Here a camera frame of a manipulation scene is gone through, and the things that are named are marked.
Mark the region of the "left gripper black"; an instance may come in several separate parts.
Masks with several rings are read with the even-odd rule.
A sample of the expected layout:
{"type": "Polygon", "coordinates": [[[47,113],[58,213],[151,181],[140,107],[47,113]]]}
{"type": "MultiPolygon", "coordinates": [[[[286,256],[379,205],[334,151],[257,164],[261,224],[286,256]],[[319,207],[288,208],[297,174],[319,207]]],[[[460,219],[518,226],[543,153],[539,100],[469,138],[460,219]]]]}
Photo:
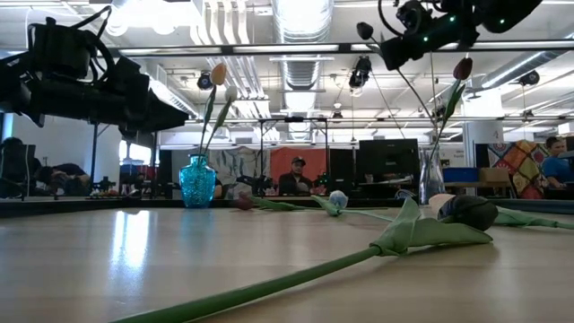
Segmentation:
{"type": "Polygon", "coordinates": [[[30,83],[24,114],[39,127],[47,115],[113,124],[127,132],[184,126],[188,114],[160,100],[149,82],[135,61],[121,57],[100,85],[63,79],[30,83]]]}

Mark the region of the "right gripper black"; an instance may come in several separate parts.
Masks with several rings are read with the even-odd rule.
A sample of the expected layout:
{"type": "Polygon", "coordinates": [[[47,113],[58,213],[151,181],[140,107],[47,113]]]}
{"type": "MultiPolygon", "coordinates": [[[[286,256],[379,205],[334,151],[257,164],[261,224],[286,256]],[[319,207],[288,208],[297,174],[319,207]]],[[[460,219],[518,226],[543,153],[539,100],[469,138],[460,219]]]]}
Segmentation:
{"type": "Polygon", "coordinates": [[[441,1],[432,9],[423,7],[420,34],[395,37],[380,44],[387,70],[396,70],[408,60],[418,60],[450,43],[456,43],[459,49],[470,48],[479,36],[474,8],[471,0],[441,1]]]}

